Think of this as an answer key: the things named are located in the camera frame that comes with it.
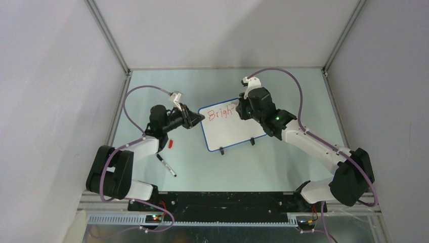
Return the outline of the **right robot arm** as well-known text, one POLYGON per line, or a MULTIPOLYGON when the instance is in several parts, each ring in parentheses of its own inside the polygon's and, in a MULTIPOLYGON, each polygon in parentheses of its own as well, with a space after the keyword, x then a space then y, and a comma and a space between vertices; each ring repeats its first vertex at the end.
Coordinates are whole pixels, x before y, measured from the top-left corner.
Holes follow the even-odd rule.
POLYGON ((300 127, 295 115, 277 109, 266 88, 240 93, 236 111, 240 119, 253 119, 264 132, 280 141, 291 144, 317 158, 333 175, 319 181, 304 182, 295 192, 295 207, 308 211, 315 203, 336 200, 351 207, 374 183, 369 154, 362 148, 351 150, 332 145, 310 131, 300 127))

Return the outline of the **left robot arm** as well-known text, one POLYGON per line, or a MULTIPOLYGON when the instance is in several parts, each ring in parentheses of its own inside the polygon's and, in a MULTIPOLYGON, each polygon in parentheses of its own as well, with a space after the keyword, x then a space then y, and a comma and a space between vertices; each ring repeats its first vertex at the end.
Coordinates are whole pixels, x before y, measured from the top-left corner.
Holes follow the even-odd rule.
POLYGON ((205 119, 179 104, 172 110, 163 105, 150 109, 149 123, 142 137, 120 147, 100 146, 86 181, 86 189, 109 199, 139 199, 148 211, 159 207, 160 197, 153 193, 155 185, 133 179, 134 163, 161 152, 168 133, 178 127, 191 129, 205 119))

